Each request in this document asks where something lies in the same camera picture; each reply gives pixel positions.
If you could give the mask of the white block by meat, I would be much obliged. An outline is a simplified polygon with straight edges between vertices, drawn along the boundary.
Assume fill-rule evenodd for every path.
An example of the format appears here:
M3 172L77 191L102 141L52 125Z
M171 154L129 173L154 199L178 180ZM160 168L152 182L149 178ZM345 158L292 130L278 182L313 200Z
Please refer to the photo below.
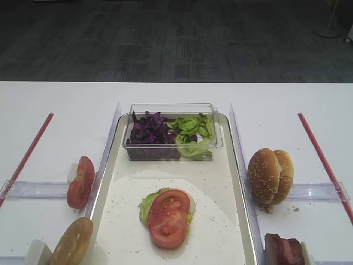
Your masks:
M309 254L306 243L302 241L300 244L303 251L305 265L315 265L314 257Z

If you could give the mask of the right red tape strip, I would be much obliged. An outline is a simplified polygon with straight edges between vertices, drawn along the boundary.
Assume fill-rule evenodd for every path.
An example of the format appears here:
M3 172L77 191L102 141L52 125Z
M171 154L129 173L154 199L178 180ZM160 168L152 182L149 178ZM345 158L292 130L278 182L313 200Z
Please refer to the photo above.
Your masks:
M310 141L311 141L311 143L312 143L312 145L313 145L313 147L314 147L314 149L315 149L315 151L316 151L316 153L317 153L317 155L318 155L318 157L319 157L319 159L320 159L320 161L321 161L321 163L322 163L322 165L323 165L323 167L329 177L329 179L333 183L335 190L340 198L340 201L341 201L350 221L352 222L352 208L349 204L347 196L345 196L343 193L343 188L340 188L339 182L338 182L337 178L335 177L335 174L333 173L333 171L332 171L322 149L320 148L319 143L317 142L311 128L309 127L309 124L307 123L304 115L302 113L298 113L297 115L298 115L298 117L299 117L299 119L300 119L300 121L301 121L301 123L302 123L302 125L303 125L303 127L304 127L304 129L305 129L305 131L306 131L306 133L307 133L307 135L308 135L308 137L309 137L309 139L310 139Z

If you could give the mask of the acrylic holder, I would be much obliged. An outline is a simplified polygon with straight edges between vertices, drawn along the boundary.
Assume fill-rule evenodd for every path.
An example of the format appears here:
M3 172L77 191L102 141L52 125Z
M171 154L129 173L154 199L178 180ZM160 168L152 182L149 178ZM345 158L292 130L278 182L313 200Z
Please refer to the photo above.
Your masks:
M65 182L6 180L1 188L1 199L66 199L68 187Z
M319 202L349 202L350 197L341 182L295 183L287 200L312 200Z

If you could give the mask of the silver metal tray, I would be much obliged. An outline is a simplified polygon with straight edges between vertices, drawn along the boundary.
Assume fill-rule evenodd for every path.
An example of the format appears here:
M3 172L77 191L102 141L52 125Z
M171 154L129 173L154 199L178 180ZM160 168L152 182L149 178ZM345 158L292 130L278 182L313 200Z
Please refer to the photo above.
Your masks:
M242 190L228 120L211 161L130 161L122 146L128 115L117 125L97 209L97 234L86 264L253 264ZM139 218L139 203L169 187L196 203L190 232L174 249L156 246Z

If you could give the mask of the lettuce leaf on tray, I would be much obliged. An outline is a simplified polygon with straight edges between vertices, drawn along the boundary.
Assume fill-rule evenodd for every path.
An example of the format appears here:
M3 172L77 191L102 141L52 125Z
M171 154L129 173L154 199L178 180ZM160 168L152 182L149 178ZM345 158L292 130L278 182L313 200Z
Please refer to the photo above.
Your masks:
M142 223L144 223L147 226L147 219L148 219L148 214L151 209L151 206L156 199L157 196L159 196L161 193L166 192L170 190L169 187L161 188L158 191L149 194L145 198L142 199L142 201L139 203L138 207L140 209L139 217ZM188 228L186 230L185 236L189 235L190 232L190 226L193 220L193 215L188 211Z

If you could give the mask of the sesame bun rear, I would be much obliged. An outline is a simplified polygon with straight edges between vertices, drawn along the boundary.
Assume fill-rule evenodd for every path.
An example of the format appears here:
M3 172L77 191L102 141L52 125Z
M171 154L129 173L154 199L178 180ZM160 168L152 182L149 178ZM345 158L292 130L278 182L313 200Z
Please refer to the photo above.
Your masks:
M294 167L288 152L284 150L275 150L274 154L281 166L278 190L272 200L273 205L278 205L286 199L292 188Z

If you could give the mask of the toasted bun half left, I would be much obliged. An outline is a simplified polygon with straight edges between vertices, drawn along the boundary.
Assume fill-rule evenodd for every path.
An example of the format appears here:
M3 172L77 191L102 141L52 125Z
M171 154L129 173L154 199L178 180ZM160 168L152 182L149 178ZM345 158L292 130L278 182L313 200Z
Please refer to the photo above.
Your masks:
M88 249L92 233L91 219L81 217L75 220L59 240L50 264L80 264Z

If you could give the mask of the left long acrylic divider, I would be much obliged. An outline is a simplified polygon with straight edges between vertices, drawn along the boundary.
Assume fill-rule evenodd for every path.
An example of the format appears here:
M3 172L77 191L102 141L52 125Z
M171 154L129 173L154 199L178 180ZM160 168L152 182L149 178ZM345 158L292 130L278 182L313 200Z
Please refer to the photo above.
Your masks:
M93 212L96 207L97 201L98 201L98 195L101 190L101 185L103 181L103 175L106 169L106 165L109 159L111 147L114 141L115 133L116 133L116 128L118 125L119 117L121 115L121 108L120 108L120 103L117 103L115 113L111 122L111 127L110 131L108 134L108 138L105 144L104 152L100 161L100 165L98 168L98 172L96 174L95 180L92 185L92 190L90 193L90 197L88 200L88 204L85 210L85 217L93 220Z

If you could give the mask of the left upper acrylic holder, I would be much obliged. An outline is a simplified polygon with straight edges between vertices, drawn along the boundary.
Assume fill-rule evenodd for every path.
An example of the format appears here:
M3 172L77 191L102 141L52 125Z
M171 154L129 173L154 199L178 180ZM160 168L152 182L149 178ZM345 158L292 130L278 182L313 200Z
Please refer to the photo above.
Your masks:
M66 199L68 187L65 182L6 180L1 188L1 199Z

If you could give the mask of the purple cabbage leaves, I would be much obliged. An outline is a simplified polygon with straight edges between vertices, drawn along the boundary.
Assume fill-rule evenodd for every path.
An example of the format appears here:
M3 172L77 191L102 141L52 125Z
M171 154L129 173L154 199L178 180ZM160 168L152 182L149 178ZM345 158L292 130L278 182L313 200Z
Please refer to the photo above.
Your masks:
M128 148L129 159L133 161L142 160L178 160L181 154L176 148L141 148L141 145L167 145L174 144L177 133L169 133L168 122L174 119L161 116L160 112L151 114L146 111L145 116L137 118L132 113L133 128L126 145L135 145L135 148Z

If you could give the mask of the white block left of bun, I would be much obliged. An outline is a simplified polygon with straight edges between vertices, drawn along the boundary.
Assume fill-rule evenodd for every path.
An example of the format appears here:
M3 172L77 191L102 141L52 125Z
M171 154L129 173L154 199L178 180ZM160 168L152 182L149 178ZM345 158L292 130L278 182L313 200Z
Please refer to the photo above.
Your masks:
M47 244L41 240L34 240L28 249L25 257L25 265L49 265L52 257L52 251Z

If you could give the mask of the red tape strip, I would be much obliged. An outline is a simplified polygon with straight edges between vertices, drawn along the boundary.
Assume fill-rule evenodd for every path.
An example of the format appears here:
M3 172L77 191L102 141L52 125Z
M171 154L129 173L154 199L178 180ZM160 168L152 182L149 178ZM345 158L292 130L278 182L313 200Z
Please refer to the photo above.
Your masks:
M301 123L302 123L302 125L303 125L303 127L304 127L304 129L305 129L305 131L306 131L306 133L307 133L307 135L308 135L308 137L309 137L309 139L310 139L310 141L311 141L311 143L312 143L312 145L313 145L313 147L314 147L314 149L315 149L315 151L316 151L316 153L317 153L317 155L318 155L318 157L319 157L319 159L320 159L320 161L321 161L321 163L322 163L322 165L323 165L323 167L329 177L329 179L333 183L335 190L340 198L340 201L341 201L350 221L352 222L352 208L349 204L347 196L345 196L343 193L343 188L340 188L339 182L338 182L337 178L335 177L335 174L333 173L333 171L332 171L322 149L320 148L319 143L317 142L311 128L309 127L309 124L307 123L304 115L302 113L298 113L297 115L298 115L298 117L299 117L299 119L300 119L300 121L301 121Z
M43 133L45 132L46 128L48 127L48 125L49 125L50 121L52 120L53 116L54 116L54 113L49 113L48 114L46 120L42 124L40 130L38 131L38 133L36 134L34 140L31 143L31 145L27 149L25 155L23 156L23 158L20 161L18 167L16 168L15 172L13 173L11 179L4 186L4 191L1 193L0 206L2 206L2 204L4 203L7 193L10 191L11 187L13 186L13 184L17 180L18 176L20 175L21 171L23 170L26 162L28 161L28 159L29 159L30 155L32 154L34 148L36 147L36 145L38 144L39 140L41 139Z

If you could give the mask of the sesame bun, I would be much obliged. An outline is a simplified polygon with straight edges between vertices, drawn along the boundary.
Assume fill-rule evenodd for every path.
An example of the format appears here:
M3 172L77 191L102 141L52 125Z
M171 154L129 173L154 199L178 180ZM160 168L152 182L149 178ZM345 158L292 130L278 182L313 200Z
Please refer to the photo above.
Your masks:
M278 205L286 199L292 188L294 167L288 152L284 150L275 150L274 154L281 166L278 190L272 200L273 205Z
M260 205L270 205L279 188L280 165L269 148L258 150L250 159L248 177L253 198Z

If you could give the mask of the sliced meat stack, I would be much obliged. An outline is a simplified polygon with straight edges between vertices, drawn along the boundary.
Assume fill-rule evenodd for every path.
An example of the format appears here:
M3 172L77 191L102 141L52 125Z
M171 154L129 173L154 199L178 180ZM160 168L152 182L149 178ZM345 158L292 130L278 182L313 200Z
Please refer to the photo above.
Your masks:
M295 238L284 239L278 234L266 234L265 254L270 265L305 264L302 246Z

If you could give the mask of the tomato slice on tray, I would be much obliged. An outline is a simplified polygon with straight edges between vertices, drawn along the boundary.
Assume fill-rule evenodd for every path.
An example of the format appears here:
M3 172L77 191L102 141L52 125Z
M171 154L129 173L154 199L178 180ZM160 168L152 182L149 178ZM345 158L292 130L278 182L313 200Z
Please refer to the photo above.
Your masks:
M147 218L152 241L163 248L181 245L188 228L190 199L178 189L170 189L157 196Z

